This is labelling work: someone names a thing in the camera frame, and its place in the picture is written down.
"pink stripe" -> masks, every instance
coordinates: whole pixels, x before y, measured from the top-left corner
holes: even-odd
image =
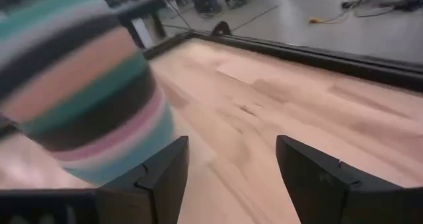
[[[131,135],[134,130],[138,130],[141,126],[146,125],[146,121],[148,121],[150,116],[154,115],[155,111],[159,108],[160,102],[163,99],[165,98],[160,89],[156,89],[148,104],[136,115],[134,115],[131,120],[127,121],[117,130],[108,133],[107,135],[99,138],[96,141],[93,141],[88,145],[84,145],[80,149],[73,151],[53,152],[52,155],[61,161],[74,161],[90,157],[100,153],[101,151],[107,150],[116,144],[119,144],[120,141],[125,139],[125,137]]]

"light wood surface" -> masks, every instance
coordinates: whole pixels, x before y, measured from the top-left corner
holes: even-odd
[[[179,223],[299,223],[275,157],[279,134],[423,186],[420,94],[199,40],[151,66],[176,134],[190,137]],[[0,173],[2,188],[88,186],[21,135],[0,144]]]

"concrete floor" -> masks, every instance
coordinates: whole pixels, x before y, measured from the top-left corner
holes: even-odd
[[[341,1],[250,0],[241,8],[225,9],[211,19],[200,17],[192,6],[180,11],[197,30],[211,30],[224,20],[238,36],[423,63],[423,10],[371,18],[356,18],[351,13],[338,24],[308,23],[309,17],[329,19],[339,14]],[[366,13],[365,10],[382,1],[398,0],[369,0],[360,11]],[[186,27],[173,12],[163,11],[161,17],[165,25]],[[171,27],[167,30],[170,34],[181,31]]]

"striped object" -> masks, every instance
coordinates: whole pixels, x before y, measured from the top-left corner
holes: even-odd
[[[0,57],[0,112],[65,170],[101,185],[169,144],[172,116],[142,53],[104,2],[65,2],[33,20],[12,16],[15,30],[0,35],[13,48]],[[90,8],[75,10],[82,5]]]

